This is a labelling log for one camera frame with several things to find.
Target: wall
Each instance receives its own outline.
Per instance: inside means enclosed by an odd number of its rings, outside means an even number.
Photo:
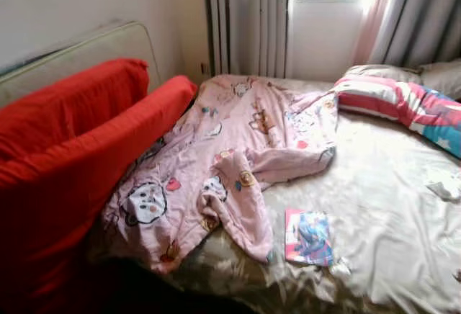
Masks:
[[[207,12],[205,0],[174,0],[176,23],[182,47],[184,72],[199,84],[209,78],[200,64],[209,65]]]
[[[291,8],[287,77],[339,79],[352,65],[362,21],[361,2],[296,0]]]
[[[162,80],[183,71],[172,0],[0,0],[0,67],[113,19],[146,25]]]

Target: curtain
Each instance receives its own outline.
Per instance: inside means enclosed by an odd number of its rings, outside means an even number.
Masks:
[[[208,0],[214,74],[285,77],[288,0]]]
[[[415,67],[460,52],[461,0],[391,0],[369,62]]]
[[[355,48],[354,65],[363,64],[370,57],[388,2],[389,0],[373,0],[365,8],[359,41]]]

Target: book cover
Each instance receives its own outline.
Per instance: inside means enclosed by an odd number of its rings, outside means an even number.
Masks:
[[[333,263],[328,219],[324,213],[285,210],[285,258],[319,266]]]

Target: white bedding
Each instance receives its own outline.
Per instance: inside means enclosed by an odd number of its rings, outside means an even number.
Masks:
[[[277,81],[303,91],[331,84]],[[458,313],[461,204],[426,188],[425,169],[459,160],[403,126],[340,113],[337,152],[322,174],[264,192],[274,231],[269,266],[215,231],[166,280],[226,295],[259,313]],[[284,210],[328,214],[338,263],[329,270],[284,260]]]

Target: upholstered headboard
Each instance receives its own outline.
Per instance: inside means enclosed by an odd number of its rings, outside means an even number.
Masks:
[[[115,58],[139,58],[149,65],[149,91],[161,84],[147,29],[129,22],[88,37],[0,77],[0,107],[57,80]]]

